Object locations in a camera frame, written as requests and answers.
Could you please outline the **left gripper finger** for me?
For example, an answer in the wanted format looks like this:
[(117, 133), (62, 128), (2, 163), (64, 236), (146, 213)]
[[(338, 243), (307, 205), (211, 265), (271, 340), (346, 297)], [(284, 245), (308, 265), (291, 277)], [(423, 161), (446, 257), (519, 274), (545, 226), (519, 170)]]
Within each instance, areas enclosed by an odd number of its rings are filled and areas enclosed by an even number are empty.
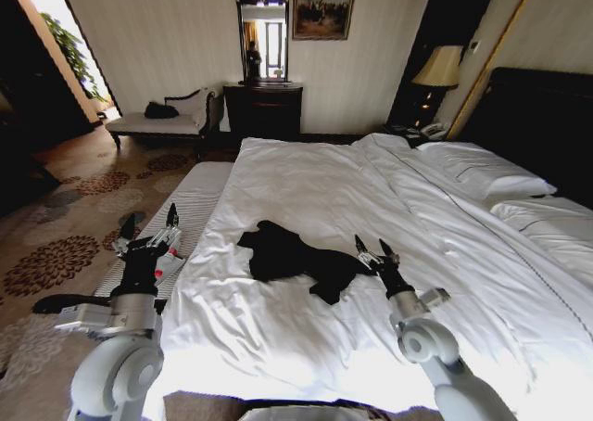
[(146, 239), (136, 239), (134, 228), (135, 214), (132, 213), (121, 227), (119, 236), (114, 241), (114, 251), (117, 256), (126, 256), (129, 252), (145, 248)]
[(165, 226), (159, 229), (154, 236), (150, 237), (144, 244), (144, 247), (155, 249), (164, 244), (168, 249), (178, 249), (181, 244), (181, 235), (182, 230), (179, 227), (179, 215), (175, 204), (171, 203)]

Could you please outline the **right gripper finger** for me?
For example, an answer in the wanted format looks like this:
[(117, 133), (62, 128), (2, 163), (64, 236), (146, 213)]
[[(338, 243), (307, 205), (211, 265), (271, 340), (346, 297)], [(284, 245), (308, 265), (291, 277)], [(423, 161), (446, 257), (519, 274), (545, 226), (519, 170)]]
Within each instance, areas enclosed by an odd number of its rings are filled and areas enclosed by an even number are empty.
[(367, 269), (373, 269), (376, 266), (376, 256), (367, 250), (366, 246), (358, 235), (354, 235), (355, 245), (358, 251), (357, 258), (366, 266)]
[(399, 264), (399, 255), (395, 253), (391, 247), (383, 241), (382, 238), (379, 239), (380, 246), (384, 253), (384, 260), (385, 262), (391, 262), (394, 264)]

